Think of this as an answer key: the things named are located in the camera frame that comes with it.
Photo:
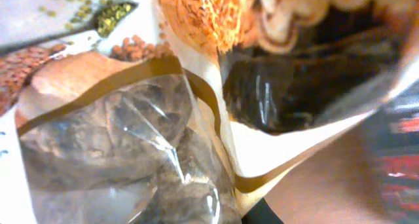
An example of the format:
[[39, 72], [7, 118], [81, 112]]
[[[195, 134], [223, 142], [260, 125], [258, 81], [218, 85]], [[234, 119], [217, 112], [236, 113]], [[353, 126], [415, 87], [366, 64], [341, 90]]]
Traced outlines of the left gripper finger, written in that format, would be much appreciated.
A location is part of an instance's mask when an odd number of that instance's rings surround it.
[[242, 224], [283, 224], [283, 221], [272, 211], [266, 200], [262, 198], [243, 216]]

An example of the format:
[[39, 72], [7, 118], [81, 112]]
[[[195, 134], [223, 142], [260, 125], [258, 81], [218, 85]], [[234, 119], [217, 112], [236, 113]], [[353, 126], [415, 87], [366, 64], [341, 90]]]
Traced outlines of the beige brown snack bag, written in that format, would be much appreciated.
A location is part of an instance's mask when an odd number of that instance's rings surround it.
[[418, 0], [1, 0], [2, 223], [240, 223], [418, 80]]

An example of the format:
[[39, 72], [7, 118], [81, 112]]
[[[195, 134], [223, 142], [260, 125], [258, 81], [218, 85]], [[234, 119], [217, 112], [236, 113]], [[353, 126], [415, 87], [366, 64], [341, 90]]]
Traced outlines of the grey plastic lattice basket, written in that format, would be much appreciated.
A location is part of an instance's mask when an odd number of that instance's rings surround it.
[[370, 123], [379, 189], [396, 223], [418, 223], [418, 83], [383, 106]]

